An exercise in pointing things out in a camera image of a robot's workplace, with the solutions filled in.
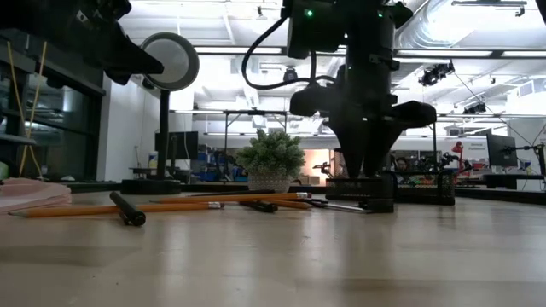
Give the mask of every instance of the ventilation duct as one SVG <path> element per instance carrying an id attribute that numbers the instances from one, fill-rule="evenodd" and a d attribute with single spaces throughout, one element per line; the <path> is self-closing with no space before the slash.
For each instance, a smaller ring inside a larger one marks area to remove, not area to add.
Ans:
<path id="1" fill-rule="evenodd" d="M 533 79 L 518 88 L 518 96 L 523 97 L 546 91 L 546 78 Z"/>
<path id="2" fill-rule="evenodd" d="M 528 10 L 521 17 L 515 15 L 519 8 L 503 7 L 506 2 L 499 1 L 491 6 L 461 6 L 454 5 L 453 0 L 429 0 L 408 25 L 397 32 L 396 48 L 452 48 L 478 29 L 533 29 L 538 22 L 543 27 L 542 17 L 533 9 L 536 8 L 534 1 L 527 2 L 525 7 Z M 517 38 L 514 38 L 514 45 L 517 43 Z"/>

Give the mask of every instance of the yellow pencil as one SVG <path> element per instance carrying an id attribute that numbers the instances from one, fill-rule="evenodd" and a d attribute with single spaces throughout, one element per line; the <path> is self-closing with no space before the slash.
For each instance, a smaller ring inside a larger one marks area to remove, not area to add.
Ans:
<path id="1" fill-rule="evenodd" d="M 137 206 L 143 212 L 191 211 L 221 209 L 224 204 L 218 202 L 188 203 L 188 204 L 146 204 Z M 83 215 L 98 215 L 118 213 L 117 206 L 74 206 L 63 208 L 36 208 L 20 211 L 11 211 L 8 214 L 17 217 L 73 217 Z"/>

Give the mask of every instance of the pencil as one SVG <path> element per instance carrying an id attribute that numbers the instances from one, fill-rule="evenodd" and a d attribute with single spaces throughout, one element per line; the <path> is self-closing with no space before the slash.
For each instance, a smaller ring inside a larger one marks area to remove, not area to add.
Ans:
<path id="1" fill-rule="evenodd" d="M 260 190 L 245 190 L 245 191 L 235 191 L 235 192 L 221 192 L 221 193 L 207 193 L 207 194 L 192 194 L 187 197 L 196 197 L 196 196 L 220 196 L 220 195 L 255 195 L 255 194 L 273 194 L 275 190 L 270 189 L 260 189 Z"/>
<path id="2" fill-rule="evenodd" d="M 209 195 L 193 197 L 175 197 L 158 200 L 160 204 L 182 204 L 208 201 L 255 201 L 255 200 L 298 200 L 309 198 L 307 193 L 279 193 L 279 194 L 254 194 L 254 195 Z"/>
<path id="3" fill-rule="evenodd" d="M 311 208 L 311 205 L 306 204 L 305 202 L 299 201 L 289 201 L 289 200 L 264 200 L 266 203 L 275 204 L 280 207 L 293 208 L 293 209 L 302 209 L 307 210 Z"/>
<path id="4" fill-rule="evenodd" d="M 224 204 L 218 202 L 211 203 L 188 203 L 188 204 L 160 204 L 160 205 L 140 205 L 137 208 L 143 212 L 167 212 L 167 211 L 191 211 L 220 209 Z M 98 215 L 118 213 L 117 206 L 91 206 L 91 207 L 68 207 L 68 208 L 37 208 L 21 211 L 8 212 L 9 215 L 17 217 L 73 217 L 83 215 Z"/>

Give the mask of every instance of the table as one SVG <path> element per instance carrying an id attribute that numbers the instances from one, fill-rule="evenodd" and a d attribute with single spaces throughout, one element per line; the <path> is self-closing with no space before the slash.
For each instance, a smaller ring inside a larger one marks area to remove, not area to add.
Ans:
<path id="1" fill-rule="evenodd" d="M 77 194 L 81 206 L 108 193 Z M 127 196 L 146 202 L 151 196 Z M 5 306 L 543 307 L 546 210 L 458 199 L 342 211 L 0 217 Z"/>
<path id="2" fill-rule="evenodd" d="M 487 174 L 484 181 L 487 188 L 518 189 L 518 180 L 544 180 L 541 175 L 526 174 Z"/>

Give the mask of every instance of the monitor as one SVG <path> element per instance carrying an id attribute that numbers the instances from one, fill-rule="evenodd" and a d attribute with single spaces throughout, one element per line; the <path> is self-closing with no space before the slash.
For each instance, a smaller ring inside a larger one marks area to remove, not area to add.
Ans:
<path id="1" fill-rule="evenodd" d="M 518 156 L 515 150 L 515 139 L 511 136 L 487 135 L 487 149 L 489 151 L 489 165 L 491 166 L 518 166 Z"/>
<path id="2" fill-rule="evenodd" d="M 169 145 L 167 148 L 167 159 L 172 159 L 173 138 L 176 138 L 177 152 L 176 159 L 197 159 L 198 133 L 190 132 L 169 132 Z M 155 134 L 155 150 L 159 151 L 160 134 Z"/>

